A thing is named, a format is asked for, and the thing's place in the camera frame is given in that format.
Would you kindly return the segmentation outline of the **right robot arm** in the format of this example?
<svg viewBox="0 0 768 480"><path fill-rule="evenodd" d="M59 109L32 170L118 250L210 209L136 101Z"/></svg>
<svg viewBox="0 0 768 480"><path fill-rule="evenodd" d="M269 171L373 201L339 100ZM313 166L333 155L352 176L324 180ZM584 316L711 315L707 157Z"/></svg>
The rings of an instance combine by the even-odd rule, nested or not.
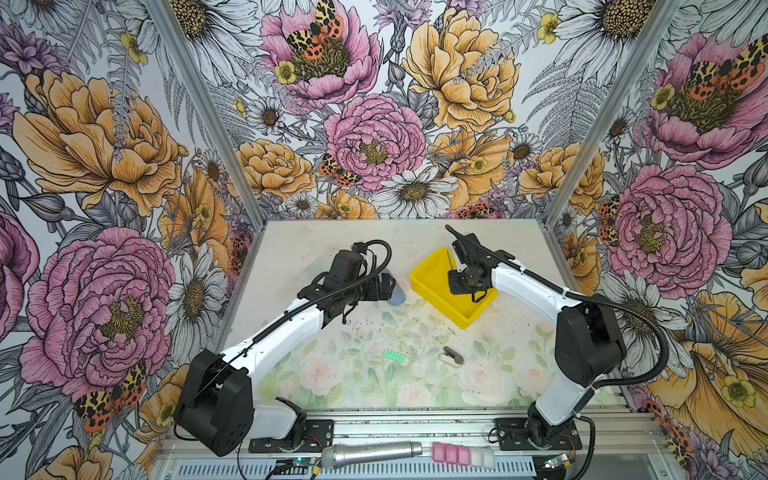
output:
<svg viewBox="0 0 768 480"><path fill-rule="evenodd" d="M492 251L474 234L446 230L460 267L447 273L450 293L474 303L495 289L511 295L554 326L558 372L527 411L525 431L534 449L545 449L570 428L593 397L598 383L626 357L616 314L602 298L583 297L517 261L504 250Z"/></svg>

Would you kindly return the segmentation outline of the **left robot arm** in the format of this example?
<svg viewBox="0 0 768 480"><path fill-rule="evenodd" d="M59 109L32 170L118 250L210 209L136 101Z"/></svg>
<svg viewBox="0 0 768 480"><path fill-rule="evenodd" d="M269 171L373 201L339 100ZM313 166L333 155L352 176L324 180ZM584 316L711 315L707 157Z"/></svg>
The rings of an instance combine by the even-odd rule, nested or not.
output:
<svg viewBox="0 0 768 480"><path fill-rule="evenodd" d="M307 438L306 413L292 401L256 399L269 372L333 320L347 319L362 302L389 301L397 282L387 267L392 249L383 240L357 242L336 253L330 269L304 287L265 327L220 352L203 350L189 365L175 427L219 457L252 440L294 450Z"/></svg>

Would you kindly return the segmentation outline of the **yellow plastic bin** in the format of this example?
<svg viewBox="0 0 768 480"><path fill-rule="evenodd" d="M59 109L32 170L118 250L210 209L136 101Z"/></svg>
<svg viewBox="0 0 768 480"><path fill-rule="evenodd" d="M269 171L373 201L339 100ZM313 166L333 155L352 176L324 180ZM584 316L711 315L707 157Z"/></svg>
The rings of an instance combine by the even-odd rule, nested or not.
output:
<svg viewBox="0 0 768 480"><path fill-rule="evenodd" d="M499 292L491 288L481 302L473 302L471 295L452 295L446 249L435 250L410 273L411 288L457 327L466 330L492 305Z"/></svg>

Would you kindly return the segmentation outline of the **blue glasses case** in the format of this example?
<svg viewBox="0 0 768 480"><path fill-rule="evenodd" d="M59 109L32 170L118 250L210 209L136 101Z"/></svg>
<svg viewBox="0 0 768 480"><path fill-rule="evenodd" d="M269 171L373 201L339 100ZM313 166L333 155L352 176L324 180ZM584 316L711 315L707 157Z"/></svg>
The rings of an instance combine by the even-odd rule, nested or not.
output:
<svg viewBox="0 0 768 480"><path fill-rule="evenodd" d="M388 303L392 306L398 306L403 304L406 299L406 296L402 287L400 286L397 279L395 278L395 275L389 269L385 269L384 274L387 274L390 277L393 285L392 293L388 300Z"/></svg>

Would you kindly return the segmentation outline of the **grey metal clip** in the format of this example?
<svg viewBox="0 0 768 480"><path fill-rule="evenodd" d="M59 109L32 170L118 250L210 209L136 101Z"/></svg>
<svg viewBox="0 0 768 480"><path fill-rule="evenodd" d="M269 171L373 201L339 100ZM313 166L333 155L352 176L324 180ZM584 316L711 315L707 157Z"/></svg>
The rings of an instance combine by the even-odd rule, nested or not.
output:
<svg viewBox="0 0 768 480"><path fill-rule="evenodd" d="M441 353L438 356L438 360L452 368L461 367L465 363L464 357L456 350L448 346L443 347Z"/></svg>

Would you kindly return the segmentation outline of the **green lego brick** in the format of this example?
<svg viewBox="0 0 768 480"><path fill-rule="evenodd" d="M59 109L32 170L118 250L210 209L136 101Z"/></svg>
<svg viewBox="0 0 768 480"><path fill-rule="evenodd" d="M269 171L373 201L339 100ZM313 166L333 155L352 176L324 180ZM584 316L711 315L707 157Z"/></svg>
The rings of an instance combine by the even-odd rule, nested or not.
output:
<svg viewBox="0 0 768 480"><path fill-rule="evenodd" d="M392 351L392 350L389 350L389 349L386 349L383 352L383 356L386 359L391 360L391 361L396 362L396 363L399 363L399 364L403 364L405 362L405 359L406 359L404 354L396 352L396 351Z"/></svg>

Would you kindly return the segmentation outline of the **silver microphone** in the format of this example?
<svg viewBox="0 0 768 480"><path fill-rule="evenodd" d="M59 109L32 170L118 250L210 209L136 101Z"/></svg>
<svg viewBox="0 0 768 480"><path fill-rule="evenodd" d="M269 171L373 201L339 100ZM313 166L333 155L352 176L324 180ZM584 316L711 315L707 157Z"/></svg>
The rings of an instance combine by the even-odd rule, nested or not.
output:
<svg viewBox="0 0 768 480"><path fill-rule="evenodd" d="M422 453L422 444L411 441L364 445L334 444L323 449L320 467L334 470L354 464L413 458Z"/></svg>

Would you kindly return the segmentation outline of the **pink white ribbed object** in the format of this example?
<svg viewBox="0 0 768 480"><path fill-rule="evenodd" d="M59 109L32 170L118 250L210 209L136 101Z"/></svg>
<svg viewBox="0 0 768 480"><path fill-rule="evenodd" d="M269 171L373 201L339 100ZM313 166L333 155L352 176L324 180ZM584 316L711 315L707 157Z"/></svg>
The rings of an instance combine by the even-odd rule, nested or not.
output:
<svg viewBox="0 0 768 480"><path fill-rule="evenodd" d="M494 452L488 447L467 447L464 445L434 442L431 448L432 460L436 463L461 467L494 469Z"/></svg>

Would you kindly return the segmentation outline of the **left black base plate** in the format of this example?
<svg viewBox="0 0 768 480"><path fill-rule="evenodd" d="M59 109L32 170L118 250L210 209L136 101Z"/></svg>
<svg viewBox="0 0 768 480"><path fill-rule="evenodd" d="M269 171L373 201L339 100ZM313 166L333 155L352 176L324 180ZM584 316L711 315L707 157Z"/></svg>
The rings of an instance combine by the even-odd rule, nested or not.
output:
<svg viewBox="0 0 768 480"><path fill-rule="evenodd" d="M301 433L286 439L251 439L248 452L252 454L320 453L333 445L335 422L330 419L307 420Z"/></svg>

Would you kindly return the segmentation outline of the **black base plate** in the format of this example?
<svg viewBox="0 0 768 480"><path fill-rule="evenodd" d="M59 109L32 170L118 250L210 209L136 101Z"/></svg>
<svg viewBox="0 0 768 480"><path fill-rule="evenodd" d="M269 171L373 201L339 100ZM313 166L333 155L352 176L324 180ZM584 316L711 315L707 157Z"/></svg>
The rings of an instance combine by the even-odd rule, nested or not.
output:
<svg viewBox="0 0 768 480"><path fill-rule="evenodd" d="M333 445L335 422L330 419L307 420L301 433L286 439L251 439L248 452L252 454L320 453Z"/></svg>
<svg viewBox="0 0 768 480"><path fill-rule="evenodd" d="M495 432L502 451L574 451L583 448L574 420L560 426L547 423L530 426L522 417L497 418Z"/></svg>

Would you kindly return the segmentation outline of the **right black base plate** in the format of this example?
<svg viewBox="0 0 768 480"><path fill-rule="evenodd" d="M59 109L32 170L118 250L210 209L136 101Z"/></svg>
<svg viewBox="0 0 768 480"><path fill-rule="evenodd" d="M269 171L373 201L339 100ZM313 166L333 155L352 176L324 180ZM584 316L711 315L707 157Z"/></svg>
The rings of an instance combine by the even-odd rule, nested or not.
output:
<svg viewBox="0 0 768 480"><path fill-rule="evenodd" d="M530 426L522 417L497 418L495 432L502 451L574 451L583 448L574 420L560 426L547 423Z"/></svg>

